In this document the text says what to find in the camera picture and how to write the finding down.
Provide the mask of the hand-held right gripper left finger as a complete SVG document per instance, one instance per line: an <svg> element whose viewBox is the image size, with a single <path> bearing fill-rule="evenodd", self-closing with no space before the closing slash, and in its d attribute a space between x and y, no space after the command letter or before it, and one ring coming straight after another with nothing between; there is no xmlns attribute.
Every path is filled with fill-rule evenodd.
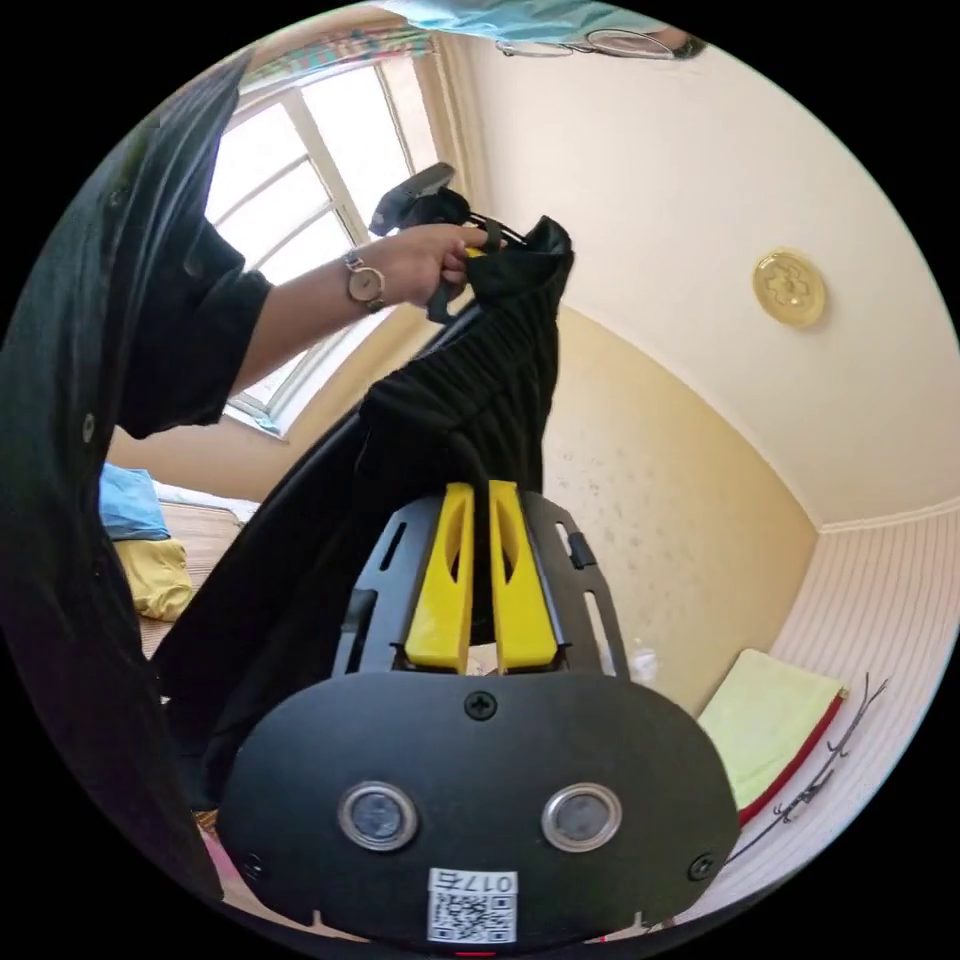
<svg viewBox="0 0 960 960"><path fill-rule="evenodd" d="M447 486L437 515L419 596L404 644L407 660L426 670L465 670L472 624L474 491Z"/></svg>

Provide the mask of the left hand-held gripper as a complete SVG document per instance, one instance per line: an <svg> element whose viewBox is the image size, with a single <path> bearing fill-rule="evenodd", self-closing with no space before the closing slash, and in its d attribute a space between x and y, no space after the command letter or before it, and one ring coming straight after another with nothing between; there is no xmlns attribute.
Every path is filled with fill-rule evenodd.
<svg viewBox="0 0 960 960"><path fill-rule="evenodd" d="M449 188L442 188L427 197L430 201L429 223L465 226L480 230L486 236L481 246L468 246L464 255L468 259L486 257L502 253L508 249L521 247L521 236L500 222L476 213L469 202ZM433 293L426 307L427 317L437 324L448 324L452 320L450 304L454 299L453 287L442 282Z"/></svg>

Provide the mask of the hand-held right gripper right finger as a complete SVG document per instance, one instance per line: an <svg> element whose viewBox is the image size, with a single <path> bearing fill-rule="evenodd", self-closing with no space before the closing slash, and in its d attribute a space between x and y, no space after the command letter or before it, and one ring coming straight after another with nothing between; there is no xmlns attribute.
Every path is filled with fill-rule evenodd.
<svg viewBox="0 0 960 960"><path fill-rule="evenodd" d="M490 583L498 669L551 667L557 642L515 484L489 484Z"/></svg>

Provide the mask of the person's left hand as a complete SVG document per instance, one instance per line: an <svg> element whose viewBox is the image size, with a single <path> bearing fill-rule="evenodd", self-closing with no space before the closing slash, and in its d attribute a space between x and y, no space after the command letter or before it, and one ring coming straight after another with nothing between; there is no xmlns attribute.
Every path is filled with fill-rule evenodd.
<svg viewBox="0 0 960 960"><path fill-rule="evenodd" d="M370 260L378 263L384 276L385 302L425 307L442 288L459 296L467 286L468 251L481 249L488 239L488 233L477 227L436 224L378 241Z"/></svg>

